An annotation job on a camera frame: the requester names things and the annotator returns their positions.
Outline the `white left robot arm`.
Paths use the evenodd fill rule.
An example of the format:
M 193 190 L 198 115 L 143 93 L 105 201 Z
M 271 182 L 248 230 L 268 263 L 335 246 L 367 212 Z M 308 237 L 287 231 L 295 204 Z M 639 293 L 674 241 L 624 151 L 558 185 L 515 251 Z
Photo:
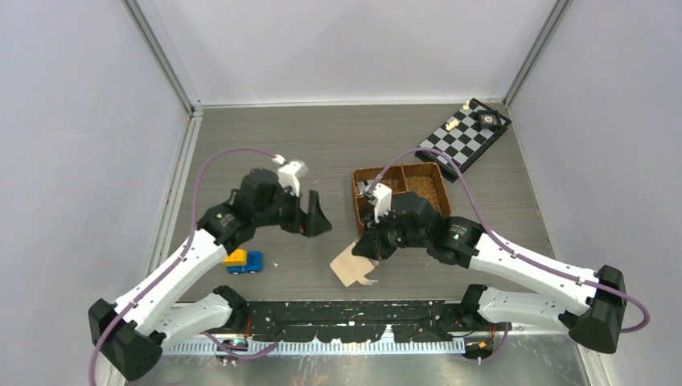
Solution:
M 205 331 L 240 331 L 249 304 L 226 285 L 183 310 L 171 307 L 209 269 L 251 240 L 258 228 L 278 226 L 305 237 L 332 229 L 310 191 L 309 208 L 300 205 L 299 179 L 307 172 L 301 161 L 276 171 L 249 172 L 232 197 L 208 208 L 193 221 L 188 238 L 140 284 L 114 302 L 99 299 L 88 310 L 91 337 L 98 351 L 128 381 L 142 378 L 164 349 Z

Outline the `beige leather card holder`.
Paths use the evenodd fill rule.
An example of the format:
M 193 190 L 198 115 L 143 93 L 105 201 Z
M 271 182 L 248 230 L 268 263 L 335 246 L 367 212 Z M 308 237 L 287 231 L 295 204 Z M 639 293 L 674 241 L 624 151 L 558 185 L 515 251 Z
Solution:
M 378 263 L 366 257 L 356 256 L 352 249 L 356 240 L 349 244 L 331 263 L 330 268 L 345 287 L 355 283 L 370 286 L 375 285 L 376 279 L 368 279 L 366 275 L 372 272 Z

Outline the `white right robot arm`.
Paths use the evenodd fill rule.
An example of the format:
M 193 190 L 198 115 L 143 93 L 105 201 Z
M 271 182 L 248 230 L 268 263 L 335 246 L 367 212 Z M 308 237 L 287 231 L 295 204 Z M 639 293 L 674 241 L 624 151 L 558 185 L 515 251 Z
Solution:
M 527 288 L 515 293 L 469 285 L 458 311 L 470 330 L 522 323 L 566 333 L 593 351 L 617 350 L 627 300 L 621 296 L 624 276 L 614 267 L 594 271 L 563 265 L 473 220 L 444 216 L 414 193 L 399 195 L 384 213 L 367 215 L 352 253 L 384 261 L 399 248 L 420 248 L 442 264 L 491 273 Z

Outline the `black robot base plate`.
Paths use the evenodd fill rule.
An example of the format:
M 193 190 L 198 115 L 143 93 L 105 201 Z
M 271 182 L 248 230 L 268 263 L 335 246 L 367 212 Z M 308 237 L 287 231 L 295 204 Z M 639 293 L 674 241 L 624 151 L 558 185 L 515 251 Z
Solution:
M 239 327 L 209 333 L 248 335 L 257 342 L 374 343 L 390 331 L 396 343 L 429 343 L 505 330 L 512 325 L 466 316 L 456 301 L 251 301 L 249 317 Z

